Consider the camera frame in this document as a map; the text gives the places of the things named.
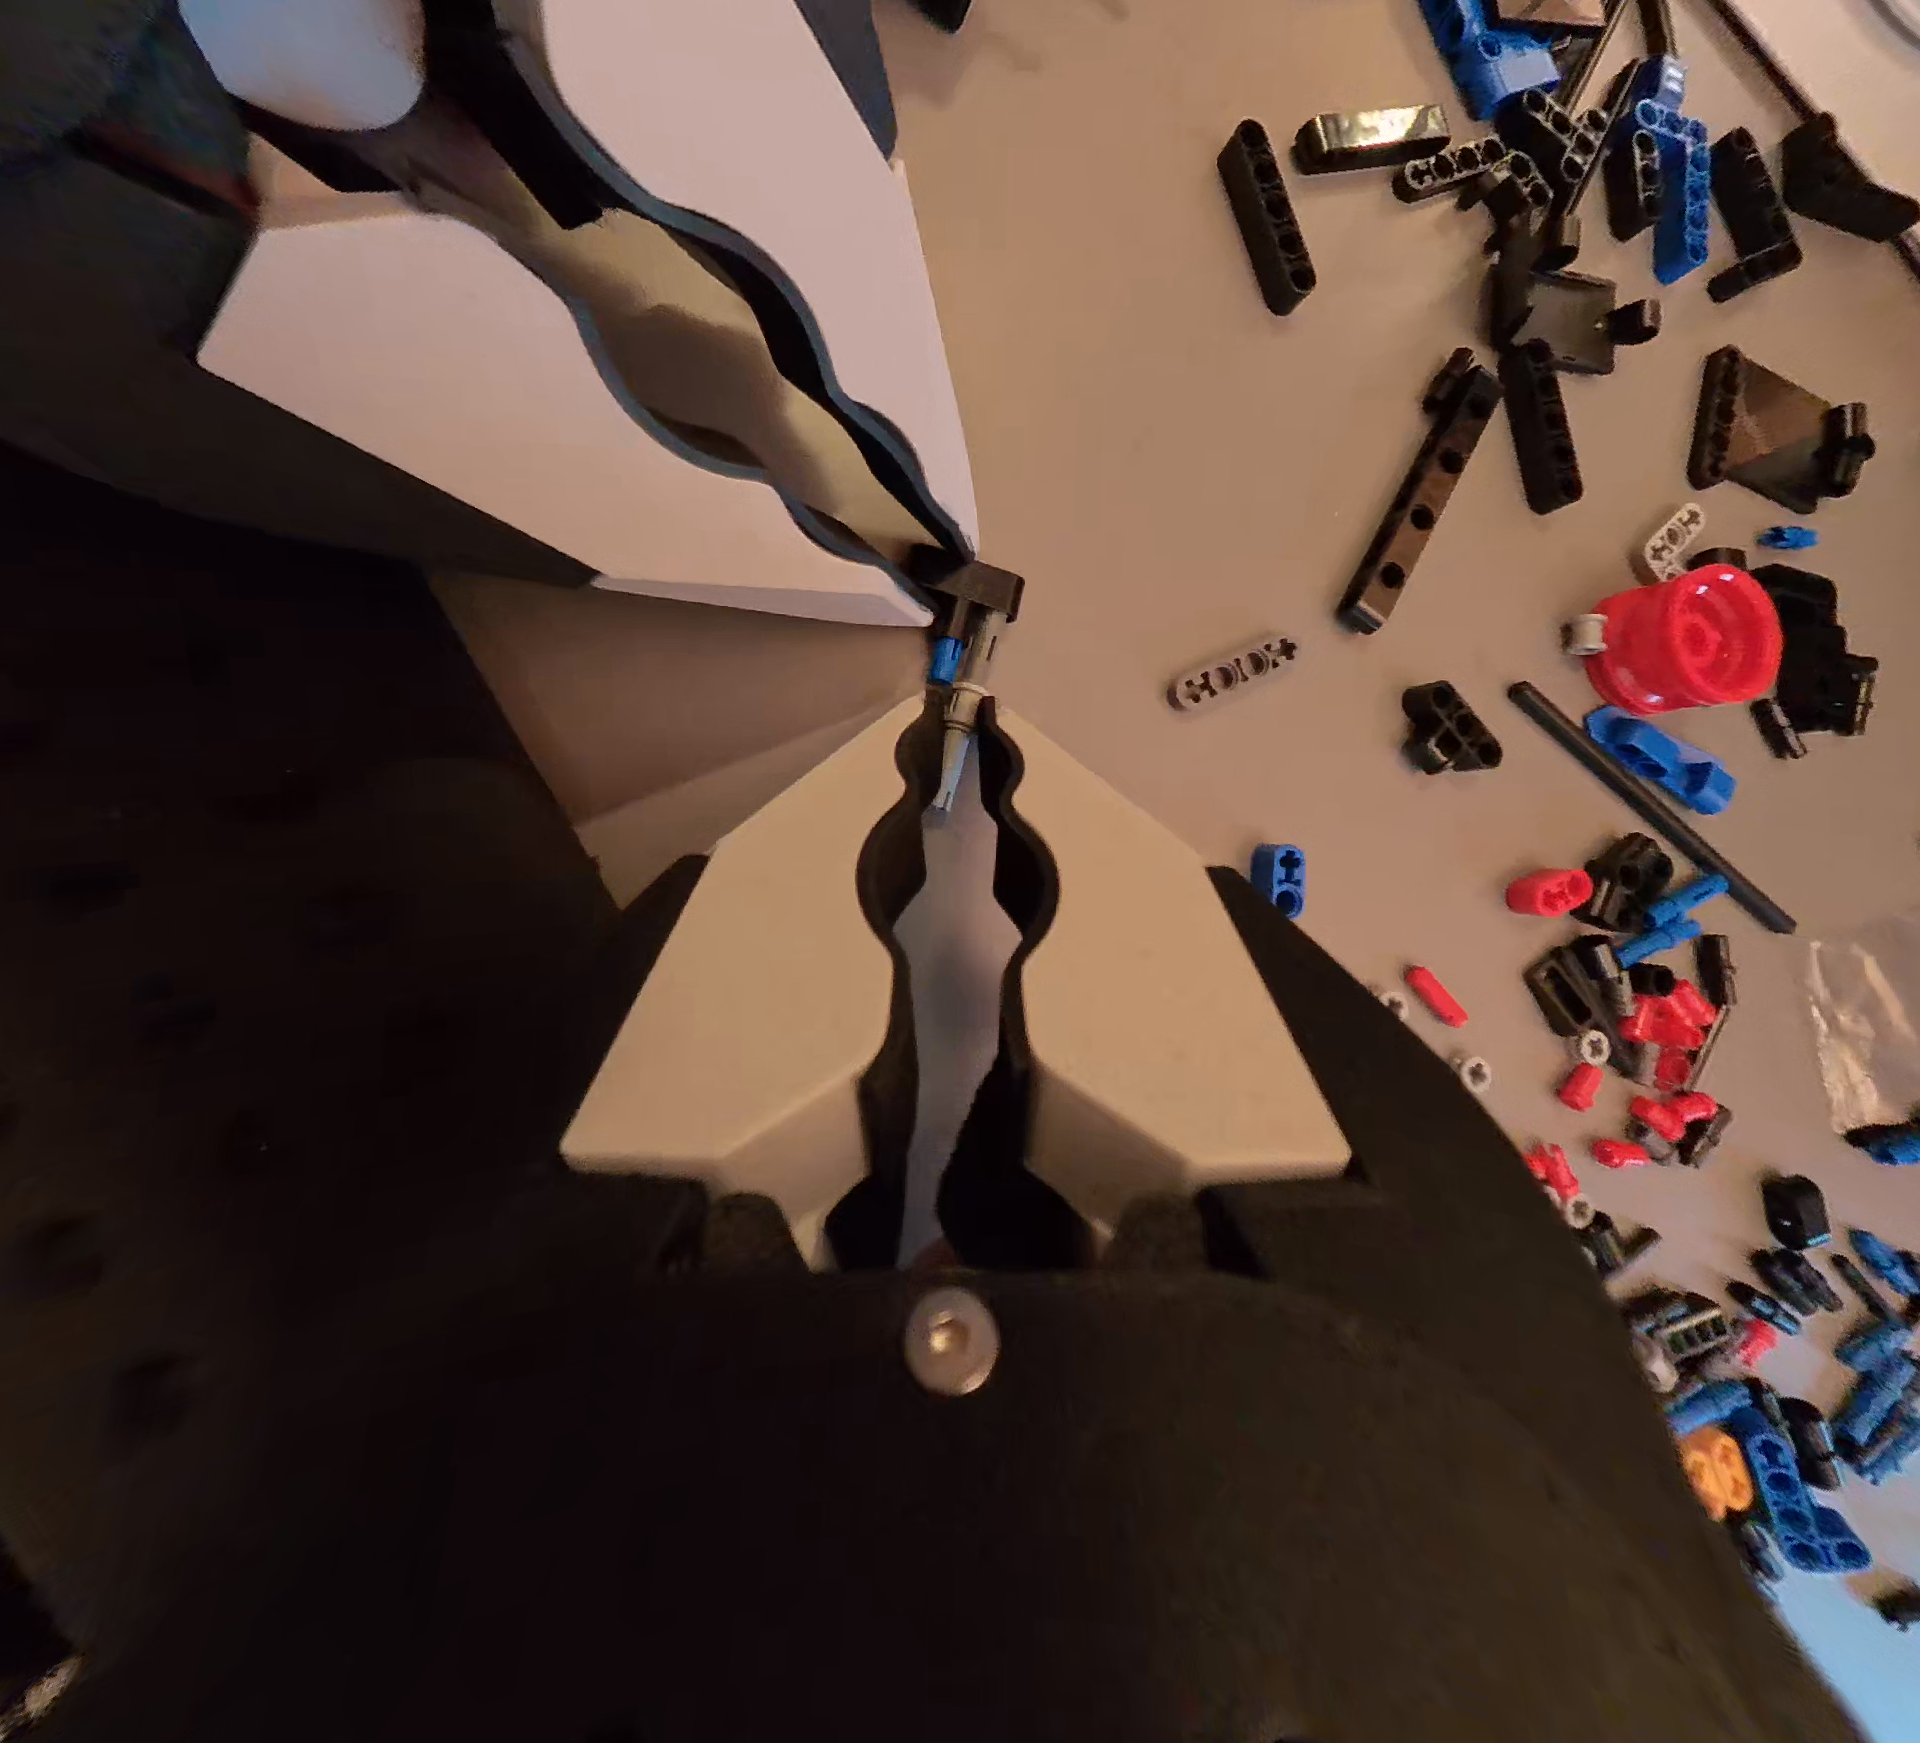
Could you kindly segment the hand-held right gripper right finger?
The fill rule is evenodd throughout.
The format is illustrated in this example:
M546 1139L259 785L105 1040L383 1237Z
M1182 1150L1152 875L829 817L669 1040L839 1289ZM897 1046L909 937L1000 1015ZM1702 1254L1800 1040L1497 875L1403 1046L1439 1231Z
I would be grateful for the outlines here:
M1353 1156L1209 865L1034 727L981 710L994 1058L940 1172L969 1268L1079 1268L1138 1201Z

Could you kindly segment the grey black long pin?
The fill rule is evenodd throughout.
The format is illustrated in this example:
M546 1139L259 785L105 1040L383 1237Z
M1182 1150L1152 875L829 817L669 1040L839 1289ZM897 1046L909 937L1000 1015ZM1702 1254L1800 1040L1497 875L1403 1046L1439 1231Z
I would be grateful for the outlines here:
M928 814L946 817L953 812L977 737L977 712L987 699L988 686L976 678L957 678L943 691L940 760L935 790L928 797Z

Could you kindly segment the black connector with blue pin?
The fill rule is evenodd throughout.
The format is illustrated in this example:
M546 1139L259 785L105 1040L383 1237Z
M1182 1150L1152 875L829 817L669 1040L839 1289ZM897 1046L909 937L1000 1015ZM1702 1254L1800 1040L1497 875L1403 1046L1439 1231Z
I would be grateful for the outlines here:
M932 610L928 660L932 691L953 686L969 647L988 627L1021 617L1022 576L981 556L957 559L939 545L912 545L904 556L904 576Z

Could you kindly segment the clear plastic bag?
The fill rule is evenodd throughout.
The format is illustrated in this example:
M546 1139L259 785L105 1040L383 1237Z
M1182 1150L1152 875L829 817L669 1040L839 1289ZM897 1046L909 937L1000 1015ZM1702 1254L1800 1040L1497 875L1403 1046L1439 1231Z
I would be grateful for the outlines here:
M1917 1118L1917 910L1813 940L1803 996L1835 1132Z

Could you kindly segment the grey desk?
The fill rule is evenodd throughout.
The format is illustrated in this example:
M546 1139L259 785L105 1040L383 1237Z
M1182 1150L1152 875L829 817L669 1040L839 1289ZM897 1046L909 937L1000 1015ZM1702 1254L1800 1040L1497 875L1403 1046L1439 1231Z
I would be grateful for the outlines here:
M1414 394L1482 310L1482 227L1398 207L1383 174L1297 179L1316 295L1267 317L1213 147L1237 115L1284 145L1333 104L1434 95L1407 0L981 0L943 37L875 9L898 139L956 394L983 551L1025 576L1000 652L1011 710L1205 859L1256 841L1308 852L1307 927L1365 981L1404 959L1465 999L1509 1133L1574 1118L1547 1098L1553 1046L1520 988L1547 923L1497 884L1623 825L1619 804L1503 699L1527 677L1562 708L1578 600L1684 490L1710 347L1862 399L1876 454L1813 517L1874 652L1866 736L1772 757L1741 710L1683 732L1739 773L1715 843L1799 920L1769 940L1724 914L1739 1012L1707 1074L1736 1111L1704 1173L1619 1173L1606 1206L1666 1231L1647 1272L1707 1286L1762 1227L1755 1180L1803 1169L1847 1218L1917 1234L1917 1176L1849 1150L1825 1118L1803 961L1813 940L1917 909L1917 279L1888 249L1799 220L1803 266L1715 304L1666 292L1666 327L1609 378L1570 378L1587 497L1529 515L1493 422L1403 610L1360 643L1331 600L1418 439ZM1301 652L1267 691L1179 716L1174 677L1263 631ZM1448 681L1500 742L1490 773L1403 757L1407 684Z

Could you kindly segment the black tee connector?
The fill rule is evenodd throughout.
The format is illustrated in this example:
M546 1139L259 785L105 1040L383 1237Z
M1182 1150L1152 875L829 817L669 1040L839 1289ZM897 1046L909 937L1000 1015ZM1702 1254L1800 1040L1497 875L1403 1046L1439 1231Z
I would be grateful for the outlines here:
M1497 768L1500 742L1448 681L1407 684L1398 696L1404 716L1403 757L1421 776L1471 776Z

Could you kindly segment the pile of small pins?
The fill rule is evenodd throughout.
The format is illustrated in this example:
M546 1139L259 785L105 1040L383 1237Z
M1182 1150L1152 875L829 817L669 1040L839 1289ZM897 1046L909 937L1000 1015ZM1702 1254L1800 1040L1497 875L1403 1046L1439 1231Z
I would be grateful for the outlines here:
M1724 877L1683 883L1640 831L1579 865L1591 904L1524 969L1572 1058L1553 1095L1587 1118L1616 1077L1623 1119L1588 1139L1588 1163L1690 1173L1734 1129L1702 1083L1739 993L1731 940L1700 923L1728 900ZM1838 1494L1917 1470L1917 1247L1825 1211L1821 1249L1784 1249L1766 1231L1718 1289L1650 1282L1619 1300L1688 1484L1763 1589L1869 1573Z

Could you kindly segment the black perforated panel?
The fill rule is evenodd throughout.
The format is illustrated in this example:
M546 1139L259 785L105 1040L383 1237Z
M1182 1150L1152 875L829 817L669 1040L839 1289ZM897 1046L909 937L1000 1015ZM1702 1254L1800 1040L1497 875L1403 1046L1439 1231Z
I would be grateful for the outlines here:
M403 1728L611 926L420 570L3 449L4 1739Z

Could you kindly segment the black five-hole beam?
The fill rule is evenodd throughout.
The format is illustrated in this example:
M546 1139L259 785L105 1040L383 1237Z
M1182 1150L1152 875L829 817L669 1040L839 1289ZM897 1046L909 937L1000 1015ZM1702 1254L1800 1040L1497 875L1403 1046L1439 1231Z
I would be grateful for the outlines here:
M1316 287L1316 270L1260 120L1240 119L1232 126L1215 153L1215 174L1263 309L1270 317L1295 313Z

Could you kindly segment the long black holed beam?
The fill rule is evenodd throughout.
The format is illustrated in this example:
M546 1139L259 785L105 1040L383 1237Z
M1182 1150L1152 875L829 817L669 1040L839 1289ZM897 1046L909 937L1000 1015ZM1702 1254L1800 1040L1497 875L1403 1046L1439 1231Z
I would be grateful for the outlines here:
M1377 633L1393 617L1497 405L1500 384L1473 347L1455 347L1431 375L1427 432L1333 604L1340 627Z

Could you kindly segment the red wheel rim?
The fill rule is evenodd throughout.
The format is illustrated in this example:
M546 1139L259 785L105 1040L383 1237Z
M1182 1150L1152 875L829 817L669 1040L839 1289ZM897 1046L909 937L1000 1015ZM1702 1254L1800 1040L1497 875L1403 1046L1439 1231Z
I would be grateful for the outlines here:
M1743 708L1775 691L1784 624L1766 587L1743 569L1710 563L1659 585L1602 596L1599 645L1587 681L1636 718L1695 708Z

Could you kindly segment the black flat plate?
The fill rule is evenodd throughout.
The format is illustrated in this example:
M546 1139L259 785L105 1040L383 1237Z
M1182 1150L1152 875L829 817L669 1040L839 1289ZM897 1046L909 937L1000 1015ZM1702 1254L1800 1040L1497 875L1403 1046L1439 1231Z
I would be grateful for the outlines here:
M1434 102L1325 109L1308 115L1290 145L1304 174L1403 169L1452 145L1448 112Z

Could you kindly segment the black thin beam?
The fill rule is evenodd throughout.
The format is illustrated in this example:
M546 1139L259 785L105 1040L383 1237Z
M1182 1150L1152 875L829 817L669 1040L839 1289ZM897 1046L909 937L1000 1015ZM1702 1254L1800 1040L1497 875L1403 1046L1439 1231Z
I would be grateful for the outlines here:
M1500 174L1506 164L1506 145L1496 133L1465 139L1434 153L1410 156L1390 173L1393 200L1427 204L1434 197L1462 197L1468 207L1478 200L1473 193L1486 174Z

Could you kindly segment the black three-hole connector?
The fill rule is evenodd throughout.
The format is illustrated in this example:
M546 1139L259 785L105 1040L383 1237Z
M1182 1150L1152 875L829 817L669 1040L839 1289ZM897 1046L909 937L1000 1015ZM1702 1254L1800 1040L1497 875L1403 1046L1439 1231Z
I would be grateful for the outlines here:
M1490 210L1500 227L1572 217L1587 197L1606 145L1602 109L1572 112L1547 89L1520 89L1493 112L1497 160Z

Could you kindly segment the blue angled beam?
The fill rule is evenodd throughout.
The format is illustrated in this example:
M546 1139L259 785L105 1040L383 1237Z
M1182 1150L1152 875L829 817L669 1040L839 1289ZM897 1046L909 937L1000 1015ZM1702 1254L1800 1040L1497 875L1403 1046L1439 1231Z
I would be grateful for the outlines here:
M1650 268L1659 285L1677 285L1707 262L1712 140L1702 120L1656 99L1636 102L1636 120L1650 139L1659 167Z

